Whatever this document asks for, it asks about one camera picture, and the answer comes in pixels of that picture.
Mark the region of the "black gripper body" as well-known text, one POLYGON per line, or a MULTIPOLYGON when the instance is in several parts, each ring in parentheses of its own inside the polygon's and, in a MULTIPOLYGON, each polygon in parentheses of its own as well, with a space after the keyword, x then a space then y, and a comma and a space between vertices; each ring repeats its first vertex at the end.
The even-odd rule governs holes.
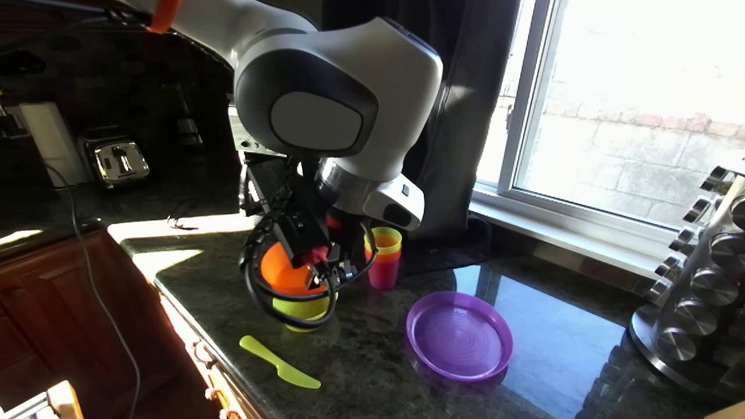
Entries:
POLYGON ((336 283, 356 282, 371 271, 363 239, 369 226, 342 212, 330 210, 310 184, 285 184, 263 200, 263 219, 253 230, 253 259, 279 243, 293 268, 307 266, 320 273, 315 283, 336 275, 336 283))

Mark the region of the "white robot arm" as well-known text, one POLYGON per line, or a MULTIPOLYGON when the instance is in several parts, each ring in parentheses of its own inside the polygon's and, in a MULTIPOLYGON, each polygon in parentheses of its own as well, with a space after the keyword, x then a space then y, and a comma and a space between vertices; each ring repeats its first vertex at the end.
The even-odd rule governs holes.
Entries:
POLYGON ((251 140, 320 163, 293 173, 293 193, 269 212, 293 266, 330 268, 328 212, 421 226, 427 196, 406 159, 442 77, 423 39, 384 17, 321 30, 263 0, 122 2, 152 33, 182 35, 234 70, 234 108, 251 140))

